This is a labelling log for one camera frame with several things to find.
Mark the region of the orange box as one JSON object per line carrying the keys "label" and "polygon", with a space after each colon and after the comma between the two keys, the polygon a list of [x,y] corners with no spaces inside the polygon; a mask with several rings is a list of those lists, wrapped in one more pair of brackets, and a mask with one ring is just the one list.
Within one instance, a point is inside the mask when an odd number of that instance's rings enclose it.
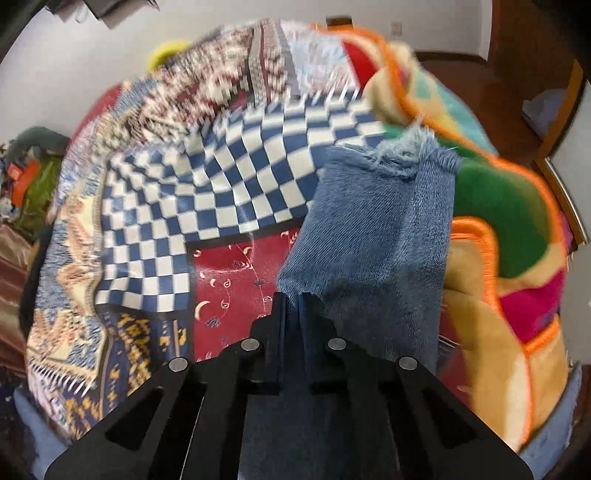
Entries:
{"label": "orange box", "polygon": [[41,164],[37,159],[31,159],[25,167],[13,163],[8,168],[8,177],[13,181],[11,200],[17,208],[21,208],[29,185],[39,173]]}

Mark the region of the green storage basket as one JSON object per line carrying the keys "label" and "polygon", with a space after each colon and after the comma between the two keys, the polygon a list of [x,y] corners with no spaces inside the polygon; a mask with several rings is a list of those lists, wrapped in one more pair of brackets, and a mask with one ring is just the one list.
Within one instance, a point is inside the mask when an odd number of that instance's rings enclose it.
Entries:
{"label": "green storage basket", "polygon": [[57,188],[61,170],[59,157],[47,157],[24,193],[19,216],[11,222],[12,228],[32,242],[46,224],[46,217]]}

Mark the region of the grey plush pillow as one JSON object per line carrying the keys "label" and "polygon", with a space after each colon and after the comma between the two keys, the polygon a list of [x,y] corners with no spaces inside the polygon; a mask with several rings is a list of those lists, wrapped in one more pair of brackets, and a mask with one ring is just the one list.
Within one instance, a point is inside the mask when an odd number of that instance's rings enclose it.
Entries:
{"label": "grey plush pillow", "polygon": [[69,142],[68,137],[46,127],[30,127],[12,140],[6,153],[6,159],[10,162],[20,160],[32,147],[39,147],[41,150],[63,155]]}

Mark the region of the blue denim jeans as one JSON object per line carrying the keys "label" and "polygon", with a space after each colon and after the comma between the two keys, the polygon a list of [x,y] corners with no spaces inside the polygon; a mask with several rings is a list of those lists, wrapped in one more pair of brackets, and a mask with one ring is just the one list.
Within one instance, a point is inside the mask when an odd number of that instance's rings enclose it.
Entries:
{"label": "blue denim jeans", "polygon": [[249,401],[242,479],[391,479],[396,450],[377,399],[360,459],[349,405],[312,395],[304,323],[334,321],[369,354],[411,355],[434,369],[460,167],[457,153],[412,126],[374,148],[332,147],[277,287],[287,296],[283,390]]}

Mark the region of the yellow foam headboard rail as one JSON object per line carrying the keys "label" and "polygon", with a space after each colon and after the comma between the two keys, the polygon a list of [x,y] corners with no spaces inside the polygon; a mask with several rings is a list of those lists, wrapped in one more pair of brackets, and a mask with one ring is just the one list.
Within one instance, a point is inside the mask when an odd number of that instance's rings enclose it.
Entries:
{"label": "yellow foam headboard rail", "polygon": [[191,43],[185,40],[173,40],[160,44],[148,56],[147,70],[157,70],[170,58],[189,48]]}

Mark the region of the colourful fleece blanket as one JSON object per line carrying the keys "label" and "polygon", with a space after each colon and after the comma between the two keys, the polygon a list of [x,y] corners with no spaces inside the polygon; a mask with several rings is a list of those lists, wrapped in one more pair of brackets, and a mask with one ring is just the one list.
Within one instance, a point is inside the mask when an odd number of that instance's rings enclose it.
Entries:
{"label": "colourful fleece blanket", "polygon": [[362,27],[332,34],[352,48],[363,93],[391,133],[420,120],[463,159],[438,376],[522,452],[549,424],[569,378],[558,314],[567,273],[558,206],[538,175],[498,156],[471,110],[408,45]]}

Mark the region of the patchwork patterned quilt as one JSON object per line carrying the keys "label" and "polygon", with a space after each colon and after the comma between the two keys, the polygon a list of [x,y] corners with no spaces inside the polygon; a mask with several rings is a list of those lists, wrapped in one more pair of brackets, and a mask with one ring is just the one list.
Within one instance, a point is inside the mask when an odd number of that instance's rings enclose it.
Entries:
{"label": "patchwork patterned quilt", "polygon": [[204,317],[192,243],[304,216],[311,148],[377,138],[363,88],[387,72],[386,48],[353,27],[224,26],[86,123],[21,308],[29,389],[66,442],[190,354]]}

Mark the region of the striped red gold curtain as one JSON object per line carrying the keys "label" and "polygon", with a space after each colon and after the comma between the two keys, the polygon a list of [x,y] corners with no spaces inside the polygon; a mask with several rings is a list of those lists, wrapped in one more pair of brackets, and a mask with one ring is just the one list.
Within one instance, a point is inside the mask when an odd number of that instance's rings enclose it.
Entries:
{"label": "striped red gold curtain", "polygon": [[0,238],[1,366],[24,377],[25,340],[19,326],[19,306],[27,277],[31,246],[7,224]]}

